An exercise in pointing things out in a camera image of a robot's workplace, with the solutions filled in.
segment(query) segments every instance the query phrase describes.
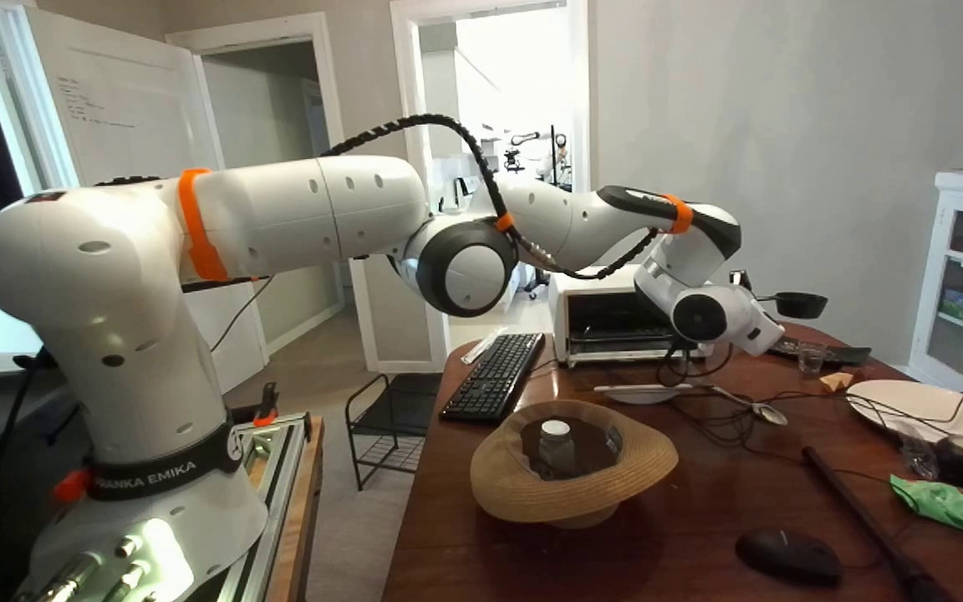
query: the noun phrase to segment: robot arm segment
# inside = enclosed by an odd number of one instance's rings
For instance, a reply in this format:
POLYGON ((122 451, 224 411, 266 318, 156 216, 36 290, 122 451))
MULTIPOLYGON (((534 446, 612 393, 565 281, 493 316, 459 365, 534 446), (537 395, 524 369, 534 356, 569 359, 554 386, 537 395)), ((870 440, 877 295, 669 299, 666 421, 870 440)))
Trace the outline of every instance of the robot arm segment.
MULTIPOLYGON (((324 159, 217 171, 195 181, 224 279, 277 274, 402 249, 425 225, 425 192, 394 159, 324 159)), ((195 256, 188 281, 203 281, 195 256)))
POLYGON ((544 252, 540 268, 577 271, 624 233, 663 228, 666 238, 639 268, 635 289, 673 318, 682 339, 733 340, 750 356, 763 356, 782 339, 782 325, 759 307, 750 289, 710 285, 743 249, 743 228, 730 212, 639 189, 565 194, 537 181, 501 181, 501 192, 523 238, 544 252))

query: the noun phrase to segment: floor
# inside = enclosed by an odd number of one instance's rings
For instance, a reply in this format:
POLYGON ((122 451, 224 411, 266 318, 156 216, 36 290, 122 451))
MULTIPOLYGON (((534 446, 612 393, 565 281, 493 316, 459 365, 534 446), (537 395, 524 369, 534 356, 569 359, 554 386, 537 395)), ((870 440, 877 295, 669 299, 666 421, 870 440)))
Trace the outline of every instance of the floor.
MULTIPOLYGON (((448 320, 459 345, 479 340, 496 327, 550 330, 544 289, 509 295, 483 318, 448 320)), ((377 473, 364 491, 354 491, 343 402, 373 376, 364 369, 354 310, 342 310, 311 334, 280 349, 271 365, 235 388, 226 404, 251 404, 266 381, 277 381, 280 415, 314 411, 324 419, 324 479, 316 504, 308 598, 369 602, 381 598, 402 514, 411 495, 411 474, 377 473)), ((394 461, 417 461, 421 441, 406 441, 394 461)))

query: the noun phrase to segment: keyboard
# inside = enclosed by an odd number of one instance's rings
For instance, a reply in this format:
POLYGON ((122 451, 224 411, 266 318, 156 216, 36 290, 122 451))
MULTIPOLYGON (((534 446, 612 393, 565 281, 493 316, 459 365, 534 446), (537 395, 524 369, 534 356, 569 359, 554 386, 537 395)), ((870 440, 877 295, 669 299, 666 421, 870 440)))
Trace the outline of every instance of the keyboard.
POLYGON ((438 415, 448 421, 498 425, 516 407, 540 349, 544 334, 498 334, 438 415))

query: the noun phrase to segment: black chair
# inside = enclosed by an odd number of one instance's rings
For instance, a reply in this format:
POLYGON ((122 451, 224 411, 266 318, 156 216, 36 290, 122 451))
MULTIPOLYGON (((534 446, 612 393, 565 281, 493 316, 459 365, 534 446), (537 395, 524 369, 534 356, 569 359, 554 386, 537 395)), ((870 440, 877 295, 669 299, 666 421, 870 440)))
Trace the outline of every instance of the black chair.
POLYGON ((441 376, 377 376, 343 402, 348 451, 359 491, 381 468, 413 474, 413 464, 402 464, 392 454, 402 450, 402 440, 425 440, 438 386, 441 376))

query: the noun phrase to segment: wooden table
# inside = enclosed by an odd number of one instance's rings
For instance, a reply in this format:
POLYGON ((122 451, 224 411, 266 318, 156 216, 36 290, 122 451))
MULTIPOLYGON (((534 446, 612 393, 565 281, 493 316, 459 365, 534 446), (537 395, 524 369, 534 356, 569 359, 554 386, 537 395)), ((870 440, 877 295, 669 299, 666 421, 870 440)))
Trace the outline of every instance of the wooden table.
MULTIPOLYGON (((460 351, 445 365, 438 404, 465 378, 460 351)), ((858 378, 898 378, 865 365, 858 378)), ((559 369, 544 356, 523 404, 544 397, 602 402, 594 386, 654 381, 654 365, 559 369)), ((488 427, 430 421, 411 501, 399 534, 384 598, 902 598, 898 584, 845 504, 804 464, 812 446, 906 556, 963 598, 963 533, 915 518, 890 491, 886 474, 909 474, 893 434, 874 427, 804 378, 790 359, 737 356, 711 386, 764 397, 790 415, 786 427, 752 421, 743 446, 721 427, 727 397, 678 397, 652 407, 616 404, 666 433, 678 468, 624 501, 604 527, 561 533, 509 527, 485 514, 468 484, 468 461, 488 427), (843 559, 839 590, 800 590, 746 569, 737 539, 750 528, 804 528, 843 559)))

